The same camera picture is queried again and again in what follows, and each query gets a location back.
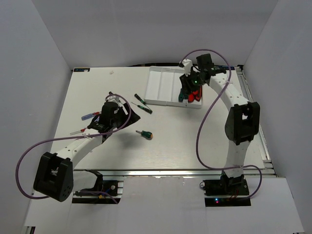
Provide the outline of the red curved utility knife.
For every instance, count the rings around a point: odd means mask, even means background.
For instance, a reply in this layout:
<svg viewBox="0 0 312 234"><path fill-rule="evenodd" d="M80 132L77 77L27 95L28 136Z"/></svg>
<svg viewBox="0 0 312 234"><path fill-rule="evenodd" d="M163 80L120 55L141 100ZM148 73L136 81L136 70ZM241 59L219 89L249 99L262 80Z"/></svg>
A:
<svg viewBox="0 0 312 234"><path fill-rule="evenodd" d="M194 91L191 94L188 95L188 102L194 102L194 101L199 101L200 100L200 96L199 96L199 91Z"/></svg>

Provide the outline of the long green screwdriver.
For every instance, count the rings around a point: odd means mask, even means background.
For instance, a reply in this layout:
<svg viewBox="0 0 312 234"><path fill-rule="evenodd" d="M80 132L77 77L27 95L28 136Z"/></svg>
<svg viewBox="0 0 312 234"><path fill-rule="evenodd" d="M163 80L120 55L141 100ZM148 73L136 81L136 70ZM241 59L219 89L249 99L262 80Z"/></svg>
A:
<svg viewBox="0 0 312 234"><path fill-rule="evenodd" d="M179 95L178 95L178 101L179 101L179 102L183 102L183 101L184 101L183 89L180 89L180 93L179 93Z"/></svg>

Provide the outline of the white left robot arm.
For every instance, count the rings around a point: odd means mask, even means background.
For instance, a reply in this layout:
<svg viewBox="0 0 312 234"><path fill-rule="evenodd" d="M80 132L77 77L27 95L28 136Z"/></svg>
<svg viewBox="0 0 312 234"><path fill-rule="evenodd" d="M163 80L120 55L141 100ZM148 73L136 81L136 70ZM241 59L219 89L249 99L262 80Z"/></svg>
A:
<svg viewBox="0 0 312 234"><path fill-rule="evenodd" d="M44 153L40 160L33 188L59 202L71 193L79 196L108 196L112 189L105 187L103 175L96 170L75 173L76 166L113 133L140 121L141 117L121 95L109 92L101 111L91 118L82 134L63 149Z"/></svg>

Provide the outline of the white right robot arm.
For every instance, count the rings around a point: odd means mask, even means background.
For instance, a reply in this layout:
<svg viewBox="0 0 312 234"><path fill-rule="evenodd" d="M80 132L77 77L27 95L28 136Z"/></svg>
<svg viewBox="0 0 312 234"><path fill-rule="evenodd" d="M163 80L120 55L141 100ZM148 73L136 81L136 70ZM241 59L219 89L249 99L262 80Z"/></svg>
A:
<svg viewBox="0 0 312 234"><path fill-rule="evenodd" d="M238 184L243 181L243 166L250 142L259 131L260 106L251 102L238 91L231 82L232 71L216 66L210 54L203 54L196 58L197 69L186 59L183 61L185 73L180 77L185 94L198 91L207 84L217 93L228 110L225 122L225 134L229 140L228 154L222 179L221 191L232 194Z"/></svg>

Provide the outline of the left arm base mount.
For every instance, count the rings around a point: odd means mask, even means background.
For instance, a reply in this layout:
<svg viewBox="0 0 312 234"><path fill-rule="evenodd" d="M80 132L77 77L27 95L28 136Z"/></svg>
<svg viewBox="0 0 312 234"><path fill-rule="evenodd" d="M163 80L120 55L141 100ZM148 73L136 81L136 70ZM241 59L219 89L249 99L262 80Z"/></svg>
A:
<svg viewBox="0 0 312 234"><path fill-rule="evenodd" d="M118 204L123 182L95 170L74 171L73 204Z"/></svg>

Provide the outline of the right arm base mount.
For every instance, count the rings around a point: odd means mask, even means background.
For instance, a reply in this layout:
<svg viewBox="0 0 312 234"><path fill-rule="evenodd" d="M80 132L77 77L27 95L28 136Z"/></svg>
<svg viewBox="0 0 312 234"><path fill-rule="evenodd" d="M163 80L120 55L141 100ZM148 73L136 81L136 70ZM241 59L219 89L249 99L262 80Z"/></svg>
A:
<svg viewBox="0 0 312 234"><path fill-rule="evenodd" d="M244 175L220 179L207 179L199 184L204 191L206 207L247 207L251 206L249 188Z"/></svg>

